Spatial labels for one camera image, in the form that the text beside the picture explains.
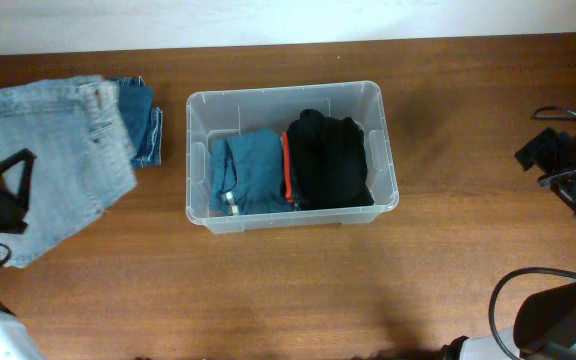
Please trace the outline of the black garment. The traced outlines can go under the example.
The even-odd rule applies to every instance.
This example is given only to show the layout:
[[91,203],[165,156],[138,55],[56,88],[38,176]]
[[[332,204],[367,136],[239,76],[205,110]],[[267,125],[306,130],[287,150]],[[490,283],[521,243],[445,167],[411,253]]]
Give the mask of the black garment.
[[352,118],[305,109],[286,135],[291,176],[303,210],[374,204],[367,186],[364,132]]

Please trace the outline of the light blue jeans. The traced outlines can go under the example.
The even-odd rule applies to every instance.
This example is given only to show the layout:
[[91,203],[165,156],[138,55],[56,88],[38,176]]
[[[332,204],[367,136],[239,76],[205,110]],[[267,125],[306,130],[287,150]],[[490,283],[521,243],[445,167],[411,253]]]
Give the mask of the light blue jeans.
[[137,184],[119,87],[101,76],[1,88],[0,161],[24,148],[36,157],[27,229],[0,235],[17,268],[92,224]]

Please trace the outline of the small blue denim shorts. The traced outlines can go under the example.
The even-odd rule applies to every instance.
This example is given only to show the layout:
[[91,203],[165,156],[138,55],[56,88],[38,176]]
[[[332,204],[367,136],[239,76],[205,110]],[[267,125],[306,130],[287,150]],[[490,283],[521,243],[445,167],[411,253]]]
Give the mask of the small blue denim shorts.
[[263,129],[216,139],[211,147],[210,209],[227,216],[290,212],[279,135]]

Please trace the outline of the dark blue jeans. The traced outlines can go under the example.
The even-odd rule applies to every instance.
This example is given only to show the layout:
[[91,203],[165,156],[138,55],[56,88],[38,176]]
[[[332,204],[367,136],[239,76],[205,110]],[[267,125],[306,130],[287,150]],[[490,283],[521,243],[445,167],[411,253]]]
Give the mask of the dark blue jeans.
[[153,104],[154,90],[139,77],[111,78],[119,86],[119,110],[135,149],[134,168],[162,162],[163,110]]

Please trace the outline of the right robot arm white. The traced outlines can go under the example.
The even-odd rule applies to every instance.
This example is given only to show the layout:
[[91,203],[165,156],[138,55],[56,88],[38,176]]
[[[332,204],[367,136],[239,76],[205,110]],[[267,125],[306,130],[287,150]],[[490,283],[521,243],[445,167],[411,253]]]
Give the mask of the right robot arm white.
[[[534,120],[576,122],[576,112],[544,106],[532,114]],[[576,135],[547,128],[515,154],[524,170],[538,167],[538,183],[555,193],[576,216]],[[499,330],[495,309],[502,288],[523,275],[551,275],[567,284],[529,296],[521,305],[514,325]],[[438,359],[576,359],[576,270],[526,267],[502,277],[488,305],[491,333],[487,337],[462,336],[443,346]]]

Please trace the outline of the red item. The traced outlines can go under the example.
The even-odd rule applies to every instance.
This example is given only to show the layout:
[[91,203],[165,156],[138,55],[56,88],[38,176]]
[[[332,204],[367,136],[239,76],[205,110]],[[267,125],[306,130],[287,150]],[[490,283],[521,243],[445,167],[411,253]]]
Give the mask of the red item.
[[285,199],[289,203],[293,203],[293,188],[291,177],[291,159],[289,141],[286,132],[281,134],[282,152],[283,152],[283,171],[284,171],[284,184],[285,184]]

